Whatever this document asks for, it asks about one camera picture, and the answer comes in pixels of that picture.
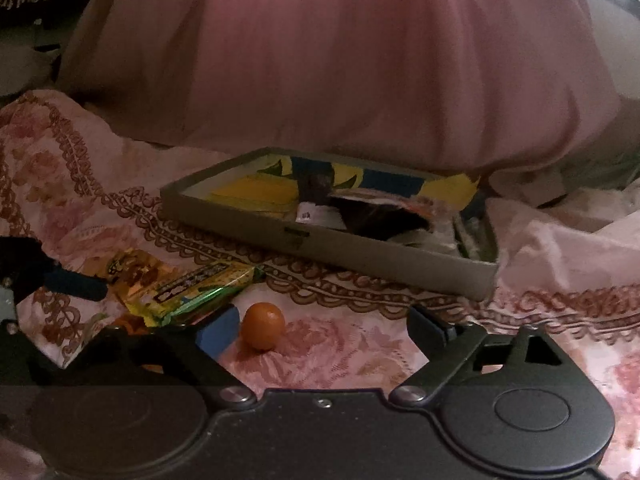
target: pink tulle skirt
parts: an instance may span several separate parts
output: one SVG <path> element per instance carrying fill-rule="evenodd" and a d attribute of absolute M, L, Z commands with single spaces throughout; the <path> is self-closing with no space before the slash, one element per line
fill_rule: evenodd
<path fill-rule="evenodd" d="M 60 82 L 137 139 L 429 170 L 540 166 L 618 109 L 585 0 L 92 0 Z"/>

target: metal rivet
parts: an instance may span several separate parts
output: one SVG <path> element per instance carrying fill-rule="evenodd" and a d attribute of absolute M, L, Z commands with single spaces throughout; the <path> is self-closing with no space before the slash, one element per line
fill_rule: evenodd
<path fill-rule="evenodd" d="M 253 396 L 254 393 L 246 386 L 228 386 L 220 390 L 220 398 L 232 404 L 247 402 Z"/>
<path fill-rule="evenodd" d="M 9 335 L 16 335 L 18 332 L 20 332 L 20 327 L 17 323 L 7 323 L 6 331 L 9 333 Z"/>
<path fill-rule="evenodd" d="M 318 408 L 330 408 L 334 405 L 329 399 L 314 399 L 314 402 Z"/>
<path fill-rule="evenodd" d="M 427 393 L 420 386 L 398 386 L 391 392 L 392 399 L 398 404 L 417 404 L 426 396 Z"/>

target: snack wrapper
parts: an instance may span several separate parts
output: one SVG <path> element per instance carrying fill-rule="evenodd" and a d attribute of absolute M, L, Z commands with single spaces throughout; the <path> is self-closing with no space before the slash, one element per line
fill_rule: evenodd
<path fill-rule="evenodd" d="M 186 274 L 140 250 L 119 253 L 105 278 L 148 327 L 194 324 L 262 277 L 257 267 L 216 260 Z"/>

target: black mechanical part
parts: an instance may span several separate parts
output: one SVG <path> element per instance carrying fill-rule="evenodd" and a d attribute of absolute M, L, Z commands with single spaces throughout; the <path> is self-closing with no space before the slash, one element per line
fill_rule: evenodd
<path fill-rule="evenodd" d="M 28 385 L 35 397 L 0 408 L 0 433 L 26 427 L 20 442 L 60 480 L 605 480 L 596 466 L 611 408 L 542 330 L 488 335 L 413 308 L 408 331 L 431 360 L 389 400 L 267 390 L 257 401 L 188 331 L 103 330 L 67 370 L 51 370 L 23 334 L 0 330 L 15 360 L 0 371 L 0 397 Z M 482 373 L 488 365 L 502 368 Z"/>
<path fill-rule="evenodd" d="M 4 278 L 11 280 L 15 304 L 43 285 L 53 292 L 91 301 L 107 295 L 104 280 L 63 269 L 42 251 L 35 238 L 0 237 L 0 283 Z"/>

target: floral bedsheet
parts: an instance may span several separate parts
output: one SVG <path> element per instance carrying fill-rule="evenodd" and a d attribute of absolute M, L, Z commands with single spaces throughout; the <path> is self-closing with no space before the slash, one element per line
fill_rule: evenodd
<path fill-rule="evenodd" d="M 404 316 L 413 303 L 494 332 L 514 333 L 520 324 L 545 319 L 616 412 L 603 471 L 618 480 L 640 479 L 640 285 L 573 295 L 503 286 L 493 302 L 476 303 L 337 272 L 165 218 L 159 188 L 224 158 L 118 137 L 63 94 L 28 92 L 0 110 L 0 235 L 37 237 L 47 254 L 75 270 L 129 247 L 185 270 L 212 258 L 261 264 L 266 282 L 236 304 L 241 314 L 256 301 L 277 304 L 286 336 L 267 354 L 234 344 L 221 358 L 257 392 L 270 386 L 389 391 L 426 362 L 406 334 Z M 18 310 L 21 329 L 61 366 L 123 313 L 112 297 L 91 303 L 45 289 Z M 42 467 L 33 453 L 0 441 L 0 478 L 36 478 Z"/>

